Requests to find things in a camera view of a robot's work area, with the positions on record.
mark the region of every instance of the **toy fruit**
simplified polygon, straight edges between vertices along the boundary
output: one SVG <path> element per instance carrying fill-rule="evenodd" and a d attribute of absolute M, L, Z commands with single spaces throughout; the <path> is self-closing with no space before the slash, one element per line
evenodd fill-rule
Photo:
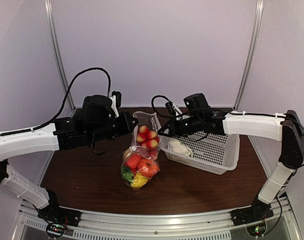
<path fill-rule="evenodd" d="M 131 187 L 138 189 L 143 187 L 148 182 L 148 177 L 144 177 L 141 173 L 137 173 L 131 183 Z"/>
<path fill-rule="evenodd" d="M 148 129 L 148 127 L 145 126 L 145 125 L 141 126 L 141 127 L 138 129 L 138 132 L 139 132 L 140 134 L 147 134 L 148 131 L 149 131 L 149 129 Z"/>
<path fill-rule="evenodd" d="M 158 145 L 158 142 L 157 142 L 155 139 L 148 140 L 148 141 L 146 142 L 147 148 L 150 148 L 150 149 L 156 148 L 157 145 Z"/>
<path fill-rule="evenodd" d="M 130 183 L 133 181 L 134 173 L 132 172 L 129 166 L 123 166 L 121 168 L 121 174 L 122 174 L 122 178 L 125 181 Z"/>
<path fill-rule="evenodd" d="M 159 137 L 159 136 L 157 136 L 157 137 L 154 138 L 154 139 L 157 141 L 158 144 L 160 143 L 160 137 Z"/>
<path fill-rule="evenodd" d="M 134 174 L 134 176 L 136 175 L 136 173 L 137 173 L 137 168 L 131 168 L 131 172 Z"/>
<path fill-rule="evenodd" d="M 136 140 L 138 143 L 143 143 L 146 141 L 146 136 L 145 134 L 142 134 L 142 133 L 138 133 L 137 134 L 137 137 L 136 137 Z"/>
<path fill-rule="evenodd" d="M 140 161 L 137 168 L 138 172 L 141 173 L 142 176 L 145 176 L 147 178 L 151 178 L 159 171 L 159 167 L 153 160 L 144 158 Z"/>
<path fill-rule="evenodd" d="M 148 131 L 146 137 L 147 139 L 154 139 L 157 137 L 157 133 L 155 131 Z"/>
<path fill-rule="evenodd" d="M 142 160 L 142 157 L 138 154 L 133 154 L 130 156 L 130 158 L 127 160 L 126 165 L 128 165 L 131 169 L 134 169 L 137 167 L 137 165 L 140 163 Z"/>

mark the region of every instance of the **clear plastic bag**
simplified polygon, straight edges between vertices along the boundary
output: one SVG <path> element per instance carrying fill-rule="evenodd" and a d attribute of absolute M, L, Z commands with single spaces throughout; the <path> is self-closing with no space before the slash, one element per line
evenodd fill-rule
<path fill-rule="evenodd" d="M 133 117 L 139 123 L 133 131 L 131 146 L 123 153 L 121 175 L 124 182 L 136 191 L 160 171 L 157 157 L 161 137 L 157 135 L 157 130 L 161 125 L 155 113 L 137 111 Z"/>

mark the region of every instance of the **brown tabletop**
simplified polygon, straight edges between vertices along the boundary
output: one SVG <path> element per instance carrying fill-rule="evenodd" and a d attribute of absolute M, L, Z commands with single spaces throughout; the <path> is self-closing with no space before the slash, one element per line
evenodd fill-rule
<path fill-rule="evenodd" d="M 124 110 L 152 112 L 142 107 Z M 42 187 L 55 191 L 63 207 L 116 214 L 181 214 L 250 205 L 267 179 L 249 139 L 241 136 L 235 170 L 216 175 L 170 161 L 161 152 L 161 171 L 141 190 L 133 191 L 120 175 L 122 152 L 131 140 L 132 135 L 117 138 L 102 156 L 87 147 L 56 152 Z M 102 150 L 109 145 L 97 143 Z"/>

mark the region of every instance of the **red vegetable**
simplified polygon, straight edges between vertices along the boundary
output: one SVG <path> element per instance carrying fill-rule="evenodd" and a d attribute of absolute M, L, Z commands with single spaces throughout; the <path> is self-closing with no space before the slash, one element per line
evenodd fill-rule
<path fill-rule="evenodd" d="M 138 154 L 133 154 L 128 160 L 127 160 L 127 165 L 131 168 L 134 169 L 137 167 L 137 165 L 140 163 L 142 160 L 142 157 Z"/>
<path fill-rule="evenodd" d="M 132 173 L 134 174 L 134 176 L 136 175 L 136 173 L 137 173 L 137 168 L 131 168 L 131 171 L 132 171 Z"/>
<path fill-rule="evenodd" d="M 157 166 L 157 164 L 153 160 L 149 159 L 142 159 L 138 164 L 137 168 L 138 172 L 140 172 L 142 176 L 148 178 L 151 178 L 159 171 L 159 167 Z"/>

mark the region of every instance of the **aluminum frame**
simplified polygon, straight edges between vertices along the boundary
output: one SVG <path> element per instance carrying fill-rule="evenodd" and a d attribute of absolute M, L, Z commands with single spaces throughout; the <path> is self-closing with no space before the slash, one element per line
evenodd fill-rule
<path fill-rule="evenodd" d="M 280 202 L 291 239 L 301 240 L 302 237 L 298 224 L 288 198 L 280 198 Z M 272 209 L 275 215 L 267 221 L 279 217 L 280 207 L 277 201 L 272 202 Z M 230 214 L 231 210 L 173 215 L 124 215 L 82 210 L 79 227 L 69 226 L 71 232 L 67 236 L 71 236 L 73 239 L 95 239 L 96 236 L 103 236 L 110 237 L 110 239 L 125 238 L 128 240 L 174 240 L 183 238 L 194 239 L 198 236 L 213 236 L 245 227 L 245 225 L 233 225 Z M 20 240 L 24 226 L 44 230 L 45 225 L 41 219 L 37 218 L 37 212 L 33 206 L 23 201 L 11 239 Z"/>
<path fill-rule="evenodd" d="M 47 17 L 47 21 L 48 21 L 48 27 L 50 30 L 50 35 L 51 35 L 51 40 L 52 40 L 52 46 L 53 46 L 53 50 L 54 50 L 55 62 L 56 62 L 57 70 L 58 70 L 58 73 L 59 73 L 59 76 L 60 76 L 60 79 L 62 82 L 62 86 L 64 89 L 64 94 L 66 94 L 67 89 L 68 89 L 68 82 L 66 79 L 63 61 L 62 61 L 62 57 L 61 57 L 61 53 L 60 53 L 60 49 L 59 49 L 58 41 L 57 41 L 56 28 L 55 28 L 55 24 L 54 24 L 54 16 L 53 16 L 53 9 L 52 9 L 52 1 L 44 0 L 44 4 L 45 4 L 46 17 Z M 70 110 L 74 111 L 75 105 L 74 105 L 70 92 L 67 96 L 67 101 L 68 101 L 68 106 L 69 106 Z"/>
<path fill-rule="evenodd" d="M 261 31 L 262 20 L 263 20 L 263 12 L 264 12 L 264 0 L 257 0 L 256 2 L 256 11 L 254 17 L 253 31 L 250 47 L 248 50 L 248 55 L 245 63 L 245 68 L 242 76 L 241 85 L 237 94 L 237 98 L 235 101 L 234 109 L 239 110 L 241 100 L 244 96 L 245 88 L 247 85 L 247 81 L 251 72 L 251 68 L 254 60 L 254 53 L 256 50 L 259 34 Z"/>

